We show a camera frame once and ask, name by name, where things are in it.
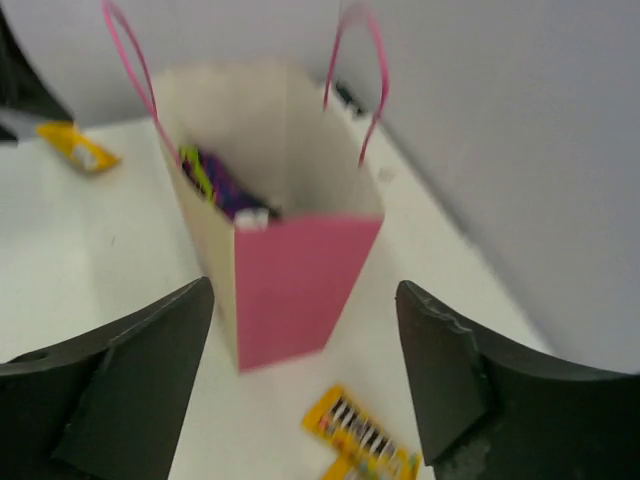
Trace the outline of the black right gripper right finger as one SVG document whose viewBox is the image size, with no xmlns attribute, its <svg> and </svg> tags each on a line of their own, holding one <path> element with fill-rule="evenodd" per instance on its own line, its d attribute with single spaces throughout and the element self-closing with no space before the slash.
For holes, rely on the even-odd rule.
<svg viewBox="0 0 640 480">
<path fill-rule="evenodd" d="M 417 284 L 396 290 L 422 454 L 438 479 L 635 479 L 639 378 L 534 350 Z"/>
</svg>

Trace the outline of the cream pink paper bag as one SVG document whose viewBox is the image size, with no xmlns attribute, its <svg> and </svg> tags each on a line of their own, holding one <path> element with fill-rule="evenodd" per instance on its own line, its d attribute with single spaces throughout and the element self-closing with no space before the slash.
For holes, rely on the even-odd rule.
<svg viewBox="0 0 640 480">
<path fill-rule="evenodd" d="M 156 128 L 236 369 L 323 349 L 384 220 L 368 138 L 349 133 L 329 86 L 280 60 L 157 75 L 143 59 L 124 66 Z M 228 220 L 183 173 L 187 144 L 216 154 L 280 219 Z"/>
</svg>

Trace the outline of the purple candy snack bag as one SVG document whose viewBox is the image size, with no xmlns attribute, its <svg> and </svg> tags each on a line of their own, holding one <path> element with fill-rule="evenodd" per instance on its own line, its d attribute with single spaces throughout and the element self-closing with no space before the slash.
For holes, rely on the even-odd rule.
<svg viewBox="0 0 640 480">
<path fill-rule="evenodd" d="M 244 188 L 216 154 L 189 144 L 181 145 L 178 153 L 191 184 L 228 220 L 266 226 L 280 219 L 281 213 Z"/>
</svg>

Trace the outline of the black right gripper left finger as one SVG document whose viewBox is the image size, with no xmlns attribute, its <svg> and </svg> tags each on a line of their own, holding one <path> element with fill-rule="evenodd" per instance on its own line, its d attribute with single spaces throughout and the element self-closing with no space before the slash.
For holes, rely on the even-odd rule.
<svg viewBox="0 0 640 480">
<path fill-rule="evenodd" d="M 168 478 L 214 301 L 201 277 L 2 363 L 2 478 Z"/>
</svg>

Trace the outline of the yellow M&M's candy packet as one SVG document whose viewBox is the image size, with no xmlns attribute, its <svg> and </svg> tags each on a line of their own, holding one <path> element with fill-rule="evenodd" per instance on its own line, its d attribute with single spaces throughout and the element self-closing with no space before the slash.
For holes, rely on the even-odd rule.
<svg viewBox="0 0 640 480">
<path fill-rule="evenodd" d="M 392 436 L 341 384 L 324 393 L 304 415 L 301 426 L 337 453 L 324 474 L 326 479 L 418 477 L 421 454 Z"/>
</svg>

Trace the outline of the yellow snack packet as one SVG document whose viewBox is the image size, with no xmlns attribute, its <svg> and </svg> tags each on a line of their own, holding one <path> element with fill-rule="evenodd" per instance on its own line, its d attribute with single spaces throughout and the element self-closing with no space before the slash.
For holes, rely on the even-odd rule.
<svg viewBox="0 0 640 480">
<path fill-rule="evenodd" d="M 86 136 L 73 122 L 39 124 L 36 133 L 73 167 L 87 174 L 98 174 L 120 164 L 120 158 Z"/>
</svg>

